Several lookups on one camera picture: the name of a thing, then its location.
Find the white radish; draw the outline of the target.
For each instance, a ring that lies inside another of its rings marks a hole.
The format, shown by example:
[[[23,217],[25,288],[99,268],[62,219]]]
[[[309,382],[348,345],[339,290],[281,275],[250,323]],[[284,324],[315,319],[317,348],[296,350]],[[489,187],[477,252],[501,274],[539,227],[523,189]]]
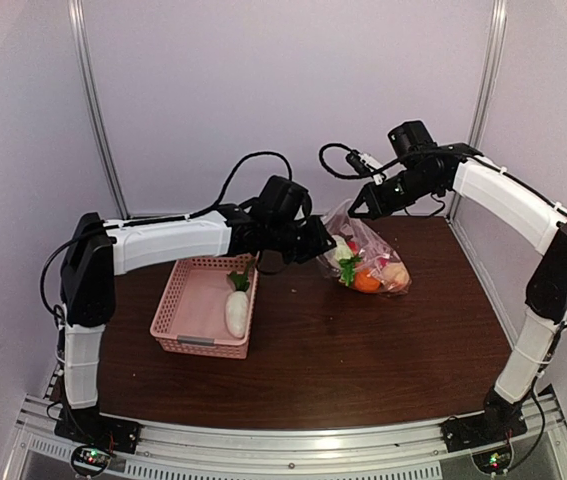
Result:
[[[248,261],[241,272],[231,271],[227,278],[232,286],[232,292],[227,296],[225,303],[225,325],[228,333],[242,339],[247,332],[247,323],[250,306],[250,272],[255,263],[254,259]]]
[[[329,264],[339,272],[339,281],[350,287],[355,278],[356,267],[361,262],[357,250],[339,235],[333,236],[336,246],[329,252]]]

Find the clear zip top bag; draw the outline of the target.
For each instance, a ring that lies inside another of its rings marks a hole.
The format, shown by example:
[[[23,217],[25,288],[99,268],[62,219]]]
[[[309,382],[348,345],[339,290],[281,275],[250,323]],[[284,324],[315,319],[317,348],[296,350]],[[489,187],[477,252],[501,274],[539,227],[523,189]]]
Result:
[[[382,283],[381,288],[377,292],[363,294],[388,296],[406,294],[411,285],[411,281],[409,286],[402,291],[389,291],[383,283],[381,276],[382,268],[378,268],[374,264],[375,256],[384,251],[393,251],[392,263],[403,263],[399,254],[378,233],[376,233],[362,220],[350,218],[348,216],[347,209],[351,203],[352,201],[350,199],[341,202],[338,206],[323,215],[322,221],[332,237],[334,235],[343,237],[352,248],[357,250],[358,255],[361,257],[361,262],[357,265],[356,272],[369,270],[371,274]],[[317,258],[322,274],[326,278],[336,281],[339,285],[357,291],[352,287],[352,285],[347,287],[339,281],[339,272],[328,262],[329,252],[330,251]]]

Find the orange tangerine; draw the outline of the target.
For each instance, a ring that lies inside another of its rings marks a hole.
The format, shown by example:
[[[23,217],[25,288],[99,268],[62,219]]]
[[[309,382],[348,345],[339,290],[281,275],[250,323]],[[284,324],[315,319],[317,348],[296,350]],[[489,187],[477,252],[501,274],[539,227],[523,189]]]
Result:
[[[355,273],[352,287],[362,293],[375,293],[382,286],[369,270],[361,270]]]

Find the yellow peach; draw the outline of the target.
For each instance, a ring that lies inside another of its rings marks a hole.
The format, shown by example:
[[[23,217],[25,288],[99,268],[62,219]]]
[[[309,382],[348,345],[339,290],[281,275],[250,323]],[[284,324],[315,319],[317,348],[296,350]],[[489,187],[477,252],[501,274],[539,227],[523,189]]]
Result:
[[[384,285],[389,291],[406,289],[410,284],[410,275],[403,263],[387,263],[381,270]]]

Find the pink plastic basket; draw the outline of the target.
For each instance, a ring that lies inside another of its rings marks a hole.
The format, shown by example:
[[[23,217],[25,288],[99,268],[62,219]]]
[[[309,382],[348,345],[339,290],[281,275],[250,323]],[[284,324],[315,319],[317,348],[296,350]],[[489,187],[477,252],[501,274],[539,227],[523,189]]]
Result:
[[[150,333],[166,352],[243,360],[249,348],[259,273],[251,255],[177,261],[154,315]],[[233,336],[225,321],[231,273],[247,275],[245,332]]]

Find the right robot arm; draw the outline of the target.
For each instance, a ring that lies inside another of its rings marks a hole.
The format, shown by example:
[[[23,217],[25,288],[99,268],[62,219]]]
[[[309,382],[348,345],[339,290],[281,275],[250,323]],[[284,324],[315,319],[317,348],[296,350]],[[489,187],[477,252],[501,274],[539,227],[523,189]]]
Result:
[[[392,177],[371,155],[347,151],[346,162],[366,182],[348,210],[351,217],[377,219],[425,196],[453,192],[502,221],[539,256],[525,289],[523,326],[475,423],[482,440],[496,441],[513,426],[567,328],[567,209],[474,147],[437,144],[420,120],[394,128],[388,139],[402,167]]]

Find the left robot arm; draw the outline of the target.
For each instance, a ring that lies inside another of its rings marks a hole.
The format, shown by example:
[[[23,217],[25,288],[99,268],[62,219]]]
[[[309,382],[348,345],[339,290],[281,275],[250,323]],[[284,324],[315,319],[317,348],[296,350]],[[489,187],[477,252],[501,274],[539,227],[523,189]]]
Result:
[[[97,371],[101,338],[116,308],[116,277],[171,261],[263,251],[302,264],[335,246],[312,212],[308,190],[276,175],[240,205],[216,201],[191,214],[127,221],[83,215],[72,238],[54,252],[64,257],[60,303],[46,307],[60,331],[63,420],[86,444],[108,432],[98,407]]]

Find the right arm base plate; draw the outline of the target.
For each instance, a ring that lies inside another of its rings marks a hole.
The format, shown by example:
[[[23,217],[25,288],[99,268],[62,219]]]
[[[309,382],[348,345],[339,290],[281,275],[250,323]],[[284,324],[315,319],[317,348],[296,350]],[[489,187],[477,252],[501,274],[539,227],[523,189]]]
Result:
[[[504,442],[512,436],[520,436],[528,431],[523,418],[515,418],[505,425],[494,426],[488,422],[484,413],[449,417],[440,428],[449,453]]]

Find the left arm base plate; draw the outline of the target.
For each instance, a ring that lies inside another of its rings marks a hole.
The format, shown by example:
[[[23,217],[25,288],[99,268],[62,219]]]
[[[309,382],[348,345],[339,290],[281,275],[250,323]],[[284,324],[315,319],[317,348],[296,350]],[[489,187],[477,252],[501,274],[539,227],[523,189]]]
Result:
[[[140,437],[138,422],[113,417],[61,418],[54,434],[74,442],[110,452],[134,454]]]

